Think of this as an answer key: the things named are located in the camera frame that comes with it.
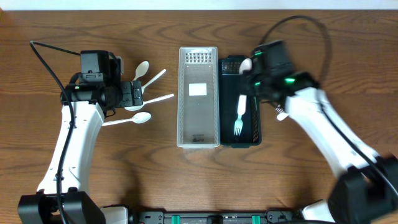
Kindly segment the mint green plastic fork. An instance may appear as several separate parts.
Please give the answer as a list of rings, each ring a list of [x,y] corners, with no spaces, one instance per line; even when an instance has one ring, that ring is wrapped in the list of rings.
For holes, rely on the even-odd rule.
[[[234,135],[239,136],[241,134],[243,128],[242,117],[246,112],[246,102],[247,96],[240,95],[238,99],[238,107],[237,107],[237,119],[234,122]]]

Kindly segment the cream plastic fork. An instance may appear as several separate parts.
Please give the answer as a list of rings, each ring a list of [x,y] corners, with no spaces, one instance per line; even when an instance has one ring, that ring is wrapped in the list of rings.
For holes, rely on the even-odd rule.
[[[287,118],[289,116],[288,113],[286,112],[281,112],[277,115],[277,120],[278,121],[283,121],[285,118]]]

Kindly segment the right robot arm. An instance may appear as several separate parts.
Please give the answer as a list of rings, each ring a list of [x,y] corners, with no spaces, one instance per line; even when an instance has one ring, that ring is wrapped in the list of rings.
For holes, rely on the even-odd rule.
[[[241,93],[269,100],[294,120],[325,157],[337,178],[330,196],[299,210],[298,223],[371,223],[397,211],[397,158],[382,157],[332,107],[307,72],[283,63],[267,68],[245,59]]]

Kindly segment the pink-white plastic fork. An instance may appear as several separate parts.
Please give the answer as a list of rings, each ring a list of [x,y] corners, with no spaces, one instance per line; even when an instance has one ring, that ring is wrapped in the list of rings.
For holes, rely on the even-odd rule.
[[[283,109],[280,105],[278,105],[278,106],[275,108],[275,110],[276,110],[276,112],[278,112],[278,113],[283,113],[283,112],[284,112],[284,109]]]

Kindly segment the pink-white plastic spoon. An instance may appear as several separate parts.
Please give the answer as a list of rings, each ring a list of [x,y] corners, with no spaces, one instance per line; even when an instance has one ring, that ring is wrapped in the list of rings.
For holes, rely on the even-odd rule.
[[[239,67],[239,74],[243,75],[244,72],[252,70],[252,59],[251,58],[245,58]]]

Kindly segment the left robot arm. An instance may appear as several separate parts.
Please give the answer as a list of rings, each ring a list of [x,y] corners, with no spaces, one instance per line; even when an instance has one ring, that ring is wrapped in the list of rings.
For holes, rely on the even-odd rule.
[[[97,206],[90,198],[91,160],[106,112],[118,107],[123,93],[131,92],[120,76],[106,80],[100,74],[76,73],[65,91],[62,125],[52,161],[33,195],[18,204],[22,223],[137,223],[127,205]]]

